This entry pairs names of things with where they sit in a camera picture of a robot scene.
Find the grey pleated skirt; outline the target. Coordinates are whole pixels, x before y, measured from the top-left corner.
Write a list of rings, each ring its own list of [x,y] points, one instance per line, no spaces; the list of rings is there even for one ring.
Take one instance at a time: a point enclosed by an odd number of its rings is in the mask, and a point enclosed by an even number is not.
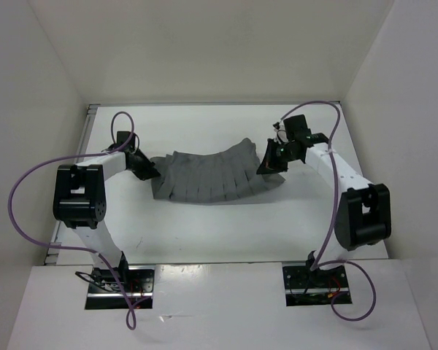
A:
[[[160,176],[151,180],[151,189],[160,201],[222,203],[260,195],[285,182],[279,174],[256,173],[260,160],[249,138],[215,154],[175,151],[152,161]]]

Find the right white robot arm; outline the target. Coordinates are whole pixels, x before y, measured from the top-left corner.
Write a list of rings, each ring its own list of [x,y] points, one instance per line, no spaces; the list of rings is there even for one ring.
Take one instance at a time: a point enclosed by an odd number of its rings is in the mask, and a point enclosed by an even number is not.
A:
[[[360,175],[332,147],[332,137],[313,133],[304,115],[294,115],[273,125],[258,174],[286,172],[300,161],[313,169],[334,191],[328,233],[321,248],[310,252],[305,277],[314,287],[331,278],[331,270],[350,259],[361,246],[373,246],[391,235],[390,191]]]

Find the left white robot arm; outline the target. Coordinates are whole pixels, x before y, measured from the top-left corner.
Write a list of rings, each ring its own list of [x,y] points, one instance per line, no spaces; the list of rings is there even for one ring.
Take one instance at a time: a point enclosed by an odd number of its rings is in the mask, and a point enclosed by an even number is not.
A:
[[[118,131],[108,151],[89,161],[58,167],[53,214],[91,250],[97,278],[119,292],[129,286],[131,274],[123,251],[115,245],[104,221],[105,182],[124,171],[141,181],[158,178],[160,173],[139,149],[139,138],[134,133]]]

